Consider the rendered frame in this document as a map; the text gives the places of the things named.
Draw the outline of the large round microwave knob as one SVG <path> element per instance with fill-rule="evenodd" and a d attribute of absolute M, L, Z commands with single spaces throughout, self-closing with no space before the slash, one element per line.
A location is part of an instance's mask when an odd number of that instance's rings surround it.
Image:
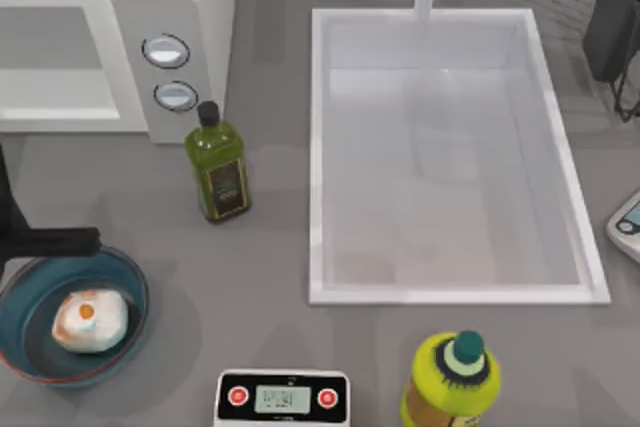
<path fill-rule="evenodd" d="M 190 59 L 187 43 L 168 33 L 144 39 L 141 52 L 147 62 L 160 69 L 178 69 Z"/>

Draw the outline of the white sink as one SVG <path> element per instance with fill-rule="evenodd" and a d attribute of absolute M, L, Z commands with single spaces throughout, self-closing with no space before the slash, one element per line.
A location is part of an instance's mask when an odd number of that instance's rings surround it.
<path fill-rule="evenodd" d="M 313 304 L 606 305 L 529 9 L 316 9 Z"/>

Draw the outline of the pale grey kitchen scale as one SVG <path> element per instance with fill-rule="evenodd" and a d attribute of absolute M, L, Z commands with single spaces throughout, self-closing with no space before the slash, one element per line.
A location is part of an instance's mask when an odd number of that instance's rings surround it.
<path fill-rule="evenodd" d="M 640 265 L 640 190 L 614 212 L 606 232 L 618 249 Z"/>

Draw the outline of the white and orange bag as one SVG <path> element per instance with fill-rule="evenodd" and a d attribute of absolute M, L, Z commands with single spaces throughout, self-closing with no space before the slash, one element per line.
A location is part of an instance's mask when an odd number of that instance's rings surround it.
<path fill-rule="evenodd" d="M 118 344 L 128 323 L 128 306 L 118 291 L 76 291 L 68 294 L 58 307 L 51 335 L 66 351 L 97 354 Z"/>

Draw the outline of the white scale with red buttons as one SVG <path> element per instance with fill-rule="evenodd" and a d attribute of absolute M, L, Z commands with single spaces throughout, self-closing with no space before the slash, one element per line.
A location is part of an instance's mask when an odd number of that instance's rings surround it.
<path fill-rule="evenodd" d="M 351 390 L 341 371 L 224 370 L 212 427 L 351 427 Z"/>

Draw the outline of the yellow-green bottle teal cap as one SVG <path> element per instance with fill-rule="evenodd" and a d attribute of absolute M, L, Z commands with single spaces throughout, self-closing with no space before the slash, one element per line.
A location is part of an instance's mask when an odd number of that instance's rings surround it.
<path fill-rule="evenodd" d="M 501 366 L 478 332 L 433 334 L 414 354 L 402 427 L 481 427 L 501 389 Z"/>

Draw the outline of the blue bowl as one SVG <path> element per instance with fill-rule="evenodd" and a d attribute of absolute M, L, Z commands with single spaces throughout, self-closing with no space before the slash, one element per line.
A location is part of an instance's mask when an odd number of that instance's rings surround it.
<path fill-rule="evenodd" d="M 54 319 L 69 294 L 91 289 L 123 296 L 127 328 L 104 352 L 73 353 L 54 339 Z M 135 356 L 148 318 L 146 277 L 120 250 L 104 247 L 93 257 L 32 259 L 0 289 L 0 362 L 38 384 L 88 387 L 114 376 Z"/>

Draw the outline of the dark green bottle black cap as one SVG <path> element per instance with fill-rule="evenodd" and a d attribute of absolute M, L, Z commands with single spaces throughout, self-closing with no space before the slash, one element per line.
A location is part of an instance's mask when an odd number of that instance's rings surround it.
<path fill-rule="evenodd" d="M 196 113 L 199 125 L 187 134 L 184 147 L 204 218 L 224 222 L 252 205 L 244 141 L 216 102 L 201 102 Z"/>

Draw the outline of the microwave oven door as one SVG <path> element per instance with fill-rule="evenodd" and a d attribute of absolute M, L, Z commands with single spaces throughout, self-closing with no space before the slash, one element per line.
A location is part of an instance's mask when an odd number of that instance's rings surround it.
<path fill-rule="evenodd" d="M 144 132 L 111 0 L 0 0 L 0 132 Z"/>

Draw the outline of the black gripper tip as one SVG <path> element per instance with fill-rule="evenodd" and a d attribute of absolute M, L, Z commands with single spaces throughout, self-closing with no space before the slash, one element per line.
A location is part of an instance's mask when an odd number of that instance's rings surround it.
<path fill-rule="evenodd" d="M 19 258 L 86 257 L 102 248 L 96 227 L 34 228 L 16 202 L 0 144 L 0 281 L 6 264 Z"/>

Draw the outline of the small round microwave knob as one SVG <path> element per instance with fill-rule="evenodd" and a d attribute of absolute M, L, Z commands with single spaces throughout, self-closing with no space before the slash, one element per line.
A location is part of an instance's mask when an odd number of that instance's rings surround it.
<path fill-rule="evenodd" d="M 172 81 L 157 85 L 153 97 L 162 108 L 172 112 L 186 112 L 198 104 L 198 93 L 188 83 Z"/>

